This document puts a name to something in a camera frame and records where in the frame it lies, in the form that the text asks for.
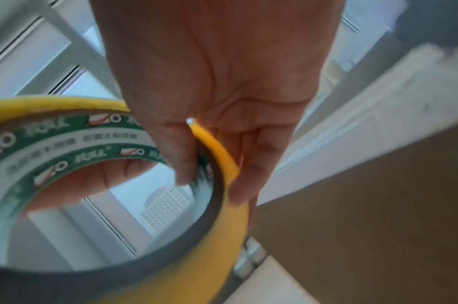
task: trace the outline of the brown cardboard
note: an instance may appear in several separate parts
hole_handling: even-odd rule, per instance
[[[458,303],[458,126],[258,207],[253,235],[322,304]]]

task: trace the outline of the skin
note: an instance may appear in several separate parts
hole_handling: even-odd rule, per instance
[[[315,96],[343,0],[91,0],[122,95],[187,184],[198,169],[194,118],[240,165],[234,203],[257,195]],[[32,204],[105,190],[150,164],[114,161],[69,175]],[[73,186],[84,187],[80,191]]]

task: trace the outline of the yellow tape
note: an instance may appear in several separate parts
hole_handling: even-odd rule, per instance
[[[57,112],[60,116],[64,111],[73,110],[98,110],[101,113],[128,111],[124,103],[111,100],[24,97],[0,100],[0,126],[35,114]],[[184,258],[157,276],[136,287],[99,299],[98,303],[207,303],[217,294],[232,270],[245,238],[249,213],[247,204],[235,206],[228,199],[228,186],[239,169],[224,147],[208,132],[197,125],[191,128],[194,136],[214,157],[222,175],[223,202],[212,228]]]

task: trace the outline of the masking tape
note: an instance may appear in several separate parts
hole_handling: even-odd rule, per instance
[[[227,151],[201,127],[191,129],[200,147],[199,175],[191,188],[196,203],[207,208],[188,231],[153,253],[109,268],[22,271],[4,267],[4,257],[11,227],[36,194],[61,176],[101,161],[164,159],[123,102],[0,100],[0,303],[209,302],[238,258],[249,209],[229,203],[227,188],[239,170]],[[206,186],[212,188],[209,197],[202,190]]]

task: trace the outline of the tape roll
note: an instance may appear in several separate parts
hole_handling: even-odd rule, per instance
[[[196,201],[212,186],[207,208],[179,238],[139,259],[109,268],[40,273],[2,266],[10,229],[29,201],[81,167],[117,158],[163,162],[124,103],[67,97],[0,100],[0,303],[209,302],[243,244],[249,209],[228,201],[239,170],[223,146],[192,125],[200,171]]]

